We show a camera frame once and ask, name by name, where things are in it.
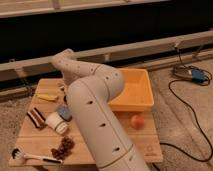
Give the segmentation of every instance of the orange plastic bin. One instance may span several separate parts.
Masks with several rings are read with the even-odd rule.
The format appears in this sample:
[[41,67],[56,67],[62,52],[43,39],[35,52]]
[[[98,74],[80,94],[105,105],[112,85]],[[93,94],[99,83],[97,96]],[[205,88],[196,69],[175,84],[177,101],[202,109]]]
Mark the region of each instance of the orange plastic bin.
[[145,69],[120,69],[125,78],[122,93],[109,102],[112,111],[142,112],[154,105],[148,72]]

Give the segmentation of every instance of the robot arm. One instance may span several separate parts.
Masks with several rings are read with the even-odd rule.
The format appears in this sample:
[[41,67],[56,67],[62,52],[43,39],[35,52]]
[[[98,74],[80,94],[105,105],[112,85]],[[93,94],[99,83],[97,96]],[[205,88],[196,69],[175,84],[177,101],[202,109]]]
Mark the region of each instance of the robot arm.
[[71,60],[63,51],[52,59],[69,85],[67,103],[100,171],[148,171],[107,102],[124,87],[121,72],[103,64]]

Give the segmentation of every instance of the speckled floor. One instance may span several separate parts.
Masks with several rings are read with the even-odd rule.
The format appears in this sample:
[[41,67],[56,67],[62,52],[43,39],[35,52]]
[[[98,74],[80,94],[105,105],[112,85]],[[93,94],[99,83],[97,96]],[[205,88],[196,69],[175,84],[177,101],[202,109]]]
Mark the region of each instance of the speckled floor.
[[[194,65],[213,73],[213,60],[197,62]],[[171,68],[158,70],[150,73],[155,106],[153,114],[162,142],[175,144],[193,156],[205,158],[210,149],[206,141],[195,126],[195,121],[189,109],[179,102],[169,91],[168,83],[171,77]],[[198,120],[203,130],[213,142],[213,84],[208,87],[200,87],[190,83],[177,83],[173,86],[176,93],[187,100],[197,111]],[[30,98],[7,101],[0,103],[0,171],[32,171],[32,167],[8,167],[10,152],[15,143],[20,125],[23,121]],[[200,163],[191,160],[179,151],[162,146],[164,162],[158,166],[162,171],[211,171],[213,160],[208,163]],[[94,166],[84,167],[50,167],[54,171],[91,171]]]

